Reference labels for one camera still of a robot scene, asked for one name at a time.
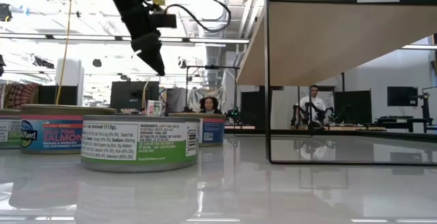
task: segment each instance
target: green can label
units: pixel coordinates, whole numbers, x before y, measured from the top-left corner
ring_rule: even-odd
[[[126,164],[195,160],[199,123],[84,121],[84,160]]]
[[[0,146],[20,146],[21,122],[20,120],[0,120]]]

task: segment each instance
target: shelf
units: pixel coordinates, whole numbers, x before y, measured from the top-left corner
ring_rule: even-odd
[[[270,0],[271,85],[311,85],[437,32],[437,0]],[[237,84],[264,85],[264,16]]]

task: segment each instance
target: blue can label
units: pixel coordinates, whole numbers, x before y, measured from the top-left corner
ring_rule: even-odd
[[[225,134],[225,120],[216,118],[203,118],[202,143],[223,143]]]
[[[80,150],[81,115],[23,115],[20,146],[31,151]]]

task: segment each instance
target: can label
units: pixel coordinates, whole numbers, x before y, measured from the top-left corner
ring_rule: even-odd
[[[79,150],[81,115],[23,115],[20,146],[31,151]]]
[[[195,160],[199,123],[84,121],[81,156],[126,164]]]
[[[203,118],[202,143],[223,143],[225,134],[225,120],[216,118]]]
[[[20,120],[0,119],[0,146],[20,146]]]

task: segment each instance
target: woman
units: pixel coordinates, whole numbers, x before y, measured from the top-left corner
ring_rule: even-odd
[[[200,113],[222,114],[219,109],[219,101],[214,97],[206,97],[200,100]]]

